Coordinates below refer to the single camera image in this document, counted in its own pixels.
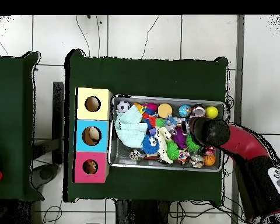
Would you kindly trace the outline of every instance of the circular hole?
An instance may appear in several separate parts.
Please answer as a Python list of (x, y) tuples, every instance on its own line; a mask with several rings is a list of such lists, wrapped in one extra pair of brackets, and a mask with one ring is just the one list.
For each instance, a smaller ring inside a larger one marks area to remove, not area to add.
[(101, 138), (102, 138), (102, 133), (100, 132), (100, 130), (96, 127), (87, 127), (84, 129), (83, 133), (82, 133), (82, 140), (85, 144), (89, 145), (89, 146), (94, 146), (97, 145)]
[(97, 163), (95, 160), (86, 160), (84, 163), (83, 163), (83, 171), (87, 174), (95, 174), (97, 172)]
[(100, 109), (100, 100), (96, 96), (88, 97), (85, 101), (85, 107), (88, 111), (94, 112)]

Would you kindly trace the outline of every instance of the yellow ball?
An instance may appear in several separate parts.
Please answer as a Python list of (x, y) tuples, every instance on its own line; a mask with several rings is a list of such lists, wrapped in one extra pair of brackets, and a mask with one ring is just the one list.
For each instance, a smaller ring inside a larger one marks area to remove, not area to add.
[(205, 116), (208, 118), (215, 118), (219, 114), (218, 109), (216, 107), (207, 107), (205, 109)]

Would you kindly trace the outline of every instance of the green tablecloth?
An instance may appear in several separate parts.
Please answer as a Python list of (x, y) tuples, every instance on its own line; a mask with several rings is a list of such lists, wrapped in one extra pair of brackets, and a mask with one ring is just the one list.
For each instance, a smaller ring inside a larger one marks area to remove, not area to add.
[(221, 203), (222, 172), (110, 167), (104, 184), (72, 183), (75, 88), (108, 89), (113, 94), (225, 101), (226, 58), (181, 61), (85, 58), (72, 50), (65, 60), (64, 200), (121, 198), (213, 200)]
[(0, 199), (40, 200), (30, 185), (33, 67), (39, 54), (0, 57)]

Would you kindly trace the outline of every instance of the white toy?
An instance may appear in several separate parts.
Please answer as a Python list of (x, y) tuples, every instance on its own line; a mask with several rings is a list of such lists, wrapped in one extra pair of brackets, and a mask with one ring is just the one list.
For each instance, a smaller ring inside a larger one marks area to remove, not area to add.
[(121, 100), (117, 104), (117, 110), (119, 113), (125, 113), (127, 110), (130, 109), (130, 107), (131, 105), (126, 100)]

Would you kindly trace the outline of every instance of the blue ball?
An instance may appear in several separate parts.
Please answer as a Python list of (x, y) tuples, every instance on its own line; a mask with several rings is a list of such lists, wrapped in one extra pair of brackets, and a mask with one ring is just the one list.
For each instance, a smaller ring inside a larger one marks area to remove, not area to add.
[(189, 105), (182, 105), (178, 112), (180, 113), (181, 117), (186, 118), (191, 114), (191, 107)]

